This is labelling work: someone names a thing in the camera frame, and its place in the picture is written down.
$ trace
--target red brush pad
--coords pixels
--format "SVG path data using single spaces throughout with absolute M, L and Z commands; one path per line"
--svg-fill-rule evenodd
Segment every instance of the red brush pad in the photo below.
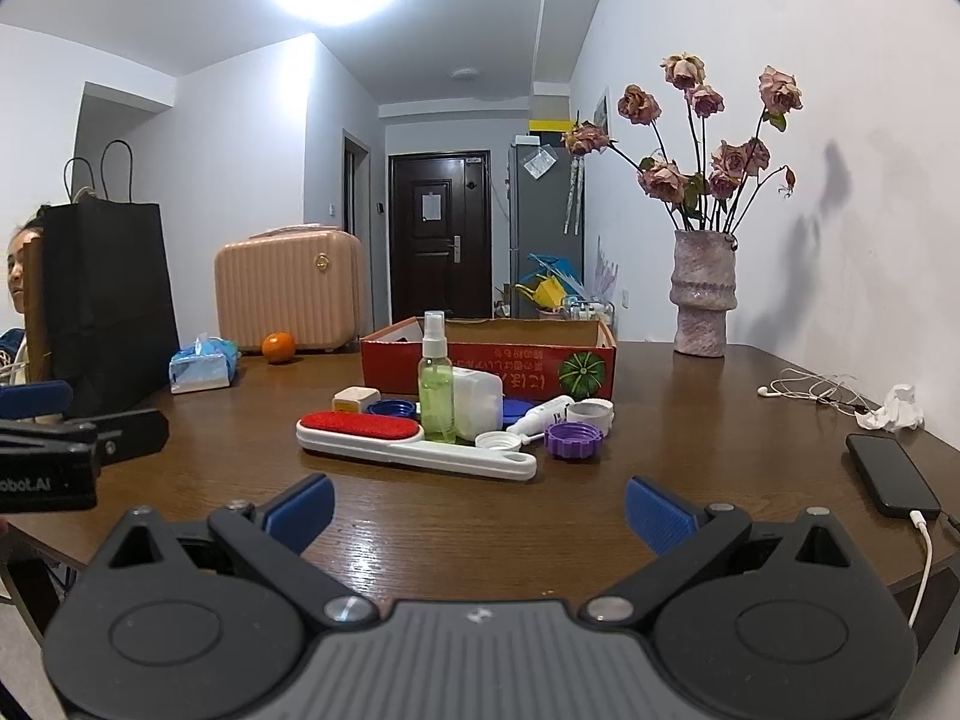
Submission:
M 378 413 L 317 412 L 301 419 L 311 430 L 327 430 L 348 436 L 365 436 L 395 442 L 411 439 L 419 431 L 419 423 L 404 416 L 383 416 Z

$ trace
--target orange fruit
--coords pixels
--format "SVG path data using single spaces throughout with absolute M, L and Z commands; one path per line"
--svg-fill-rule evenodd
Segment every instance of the orange fruit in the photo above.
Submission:
M 289 333 L 270 333 L 261 343 L 260 351 L 271 365 L 290 362 L 296 354 L 296 343 Z

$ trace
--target spray bottle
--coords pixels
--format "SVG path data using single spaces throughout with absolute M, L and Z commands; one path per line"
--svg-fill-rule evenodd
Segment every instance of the spray bottle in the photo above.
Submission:
M 446 355 L 443 311 L 424 314 L 424 358 L 416 369 L 421 425 L 429 442 L 455 443 L 453 431 L 453 363 Z

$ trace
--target green pumpkin picture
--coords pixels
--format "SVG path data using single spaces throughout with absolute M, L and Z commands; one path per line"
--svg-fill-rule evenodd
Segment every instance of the green pumpkin picture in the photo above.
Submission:
M 574 400 L 593 397 L 603 386 L 607 364 L 593 352 L 574 352 L 560 363 L 560 388 Z

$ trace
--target spray bottle cap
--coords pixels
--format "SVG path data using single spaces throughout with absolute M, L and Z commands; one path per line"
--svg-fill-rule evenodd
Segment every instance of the spray bottle cap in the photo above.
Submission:
M 446 357 L 443 311 L 427 311 L 424 313 L 424 357 Z

